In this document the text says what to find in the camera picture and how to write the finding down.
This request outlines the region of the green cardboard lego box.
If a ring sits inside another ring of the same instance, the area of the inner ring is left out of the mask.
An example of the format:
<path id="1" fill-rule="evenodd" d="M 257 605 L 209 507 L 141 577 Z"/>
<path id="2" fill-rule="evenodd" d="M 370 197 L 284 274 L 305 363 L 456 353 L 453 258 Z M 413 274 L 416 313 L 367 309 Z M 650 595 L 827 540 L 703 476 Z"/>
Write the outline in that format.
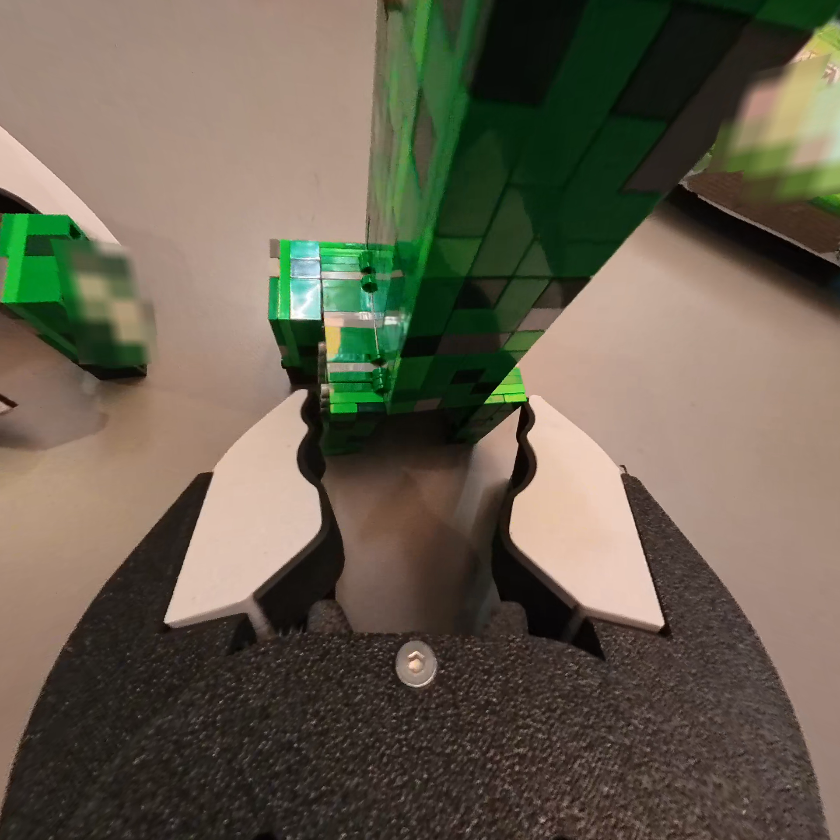
<path id="1" fill-rule="evenodd" d="M 817 28 L 786 65 L 761 70 L 679 183 L 754 243 L 829 263 L 838 294 L 839 19 Z"/>

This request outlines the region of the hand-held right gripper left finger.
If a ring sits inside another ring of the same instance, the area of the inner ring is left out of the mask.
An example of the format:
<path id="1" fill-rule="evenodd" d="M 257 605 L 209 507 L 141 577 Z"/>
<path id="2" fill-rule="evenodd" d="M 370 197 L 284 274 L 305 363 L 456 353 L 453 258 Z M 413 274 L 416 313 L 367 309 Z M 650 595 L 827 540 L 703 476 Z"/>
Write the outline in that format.
<path id="1" fill-rule="evenodd" d="M 297 390 L 217 462 L 164 623 L 245 616 L 258 639 L 303 630 L 343 572 L 322 483 L 319 395 Z"/>

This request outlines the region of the green lego creeper body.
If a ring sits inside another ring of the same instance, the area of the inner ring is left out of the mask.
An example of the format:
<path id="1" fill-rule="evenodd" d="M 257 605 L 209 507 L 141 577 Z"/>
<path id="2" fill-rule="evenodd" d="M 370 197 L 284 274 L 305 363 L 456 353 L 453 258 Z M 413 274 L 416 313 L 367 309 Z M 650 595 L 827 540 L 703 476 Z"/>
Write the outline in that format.
<path id="1" fill-rule="evenodd" d="M 518 363 L 838 2 L 377 2 L 364 240 L 281 239 L 269 324 L 325 455 L 473 445 Z"/>

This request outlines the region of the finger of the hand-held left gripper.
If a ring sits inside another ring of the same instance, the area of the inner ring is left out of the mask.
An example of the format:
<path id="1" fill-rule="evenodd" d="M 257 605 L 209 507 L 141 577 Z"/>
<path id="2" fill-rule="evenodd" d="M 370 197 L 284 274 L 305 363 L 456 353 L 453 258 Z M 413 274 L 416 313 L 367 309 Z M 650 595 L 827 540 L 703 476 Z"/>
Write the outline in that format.
<path id="1" fill-rule="evenodd" d="M 124 258 L 121 246 L 105 223 L 58 175 L 15 137 L 1 129 L 2 220 L 10 214 L 34 217 L 39 235 L 47 219 L 68 239 L 87 240 L 104 256 Z"/>

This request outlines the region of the green lego creeper head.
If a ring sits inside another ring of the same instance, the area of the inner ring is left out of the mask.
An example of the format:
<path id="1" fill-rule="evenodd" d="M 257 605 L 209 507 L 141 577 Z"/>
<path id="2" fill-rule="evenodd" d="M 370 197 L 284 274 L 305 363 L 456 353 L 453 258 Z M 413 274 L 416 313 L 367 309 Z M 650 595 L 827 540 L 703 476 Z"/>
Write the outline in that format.
<path id="1" fill-rule="evenodd" d="M 3 215 L 1 246 L 4 309 L 99 380 L 147 375 L 153 309 L 122 246 L 40 213 Z"/>

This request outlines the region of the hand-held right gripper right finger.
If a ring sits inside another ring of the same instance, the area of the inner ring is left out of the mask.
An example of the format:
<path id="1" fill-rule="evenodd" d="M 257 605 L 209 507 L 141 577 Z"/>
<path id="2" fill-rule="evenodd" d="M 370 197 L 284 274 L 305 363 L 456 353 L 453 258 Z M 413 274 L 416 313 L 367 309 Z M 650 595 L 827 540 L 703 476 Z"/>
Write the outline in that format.
<path id="1" fill-rule="evenodd" d="M 594 439 L 540 396 L 522 406 L 497 521 L 497 592 L 531 637 L 596 643 L 594 623 L 659 634 L 665 615 L 625 489 Z"/>

